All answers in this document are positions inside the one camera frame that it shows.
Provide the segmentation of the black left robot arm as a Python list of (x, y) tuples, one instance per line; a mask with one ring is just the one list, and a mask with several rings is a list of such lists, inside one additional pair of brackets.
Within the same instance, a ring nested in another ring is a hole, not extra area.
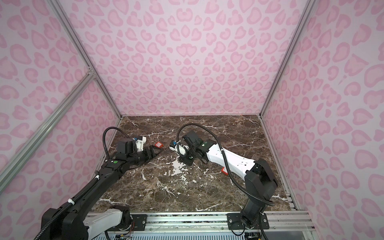
[(86, 217), (95, 203), (125, 172), (144, 166), (158, 155), (155, 146), (150, 145), (139, 151), (136, 143), (136, 139), (119, 142), (115, 158), (107, 160), (85, 187), (59, 208), (48, 209), (43, 214), (41, 229), (35, 239), (93, 240), (109, 229), (132, 228), (134, 221), (129, 207), (113, 206), (97, 217)]

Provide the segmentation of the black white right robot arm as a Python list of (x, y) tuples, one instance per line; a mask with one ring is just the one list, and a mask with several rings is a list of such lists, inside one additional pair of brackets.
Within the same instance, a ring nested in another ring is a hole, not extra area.
[(238, 217), (229, 220), (232, 230), (241, 229), (269, 229), (268, 219), (264, 211), (272, 206), (272, 196), (278, 187), (277, 179), (264, 159), (247, 159), (226, 149), (221, 149), (213, 140), (202, 140), (194, 131), (183, 136), (185, 145), (177, 141), (170, 143), (170, 149), (179, 154), (179, 161), (191, 166), (194, 160), (203, 163), (215, 163), (223, 167), (222, 172), (236, 175), (245, 183), (248, 200)]

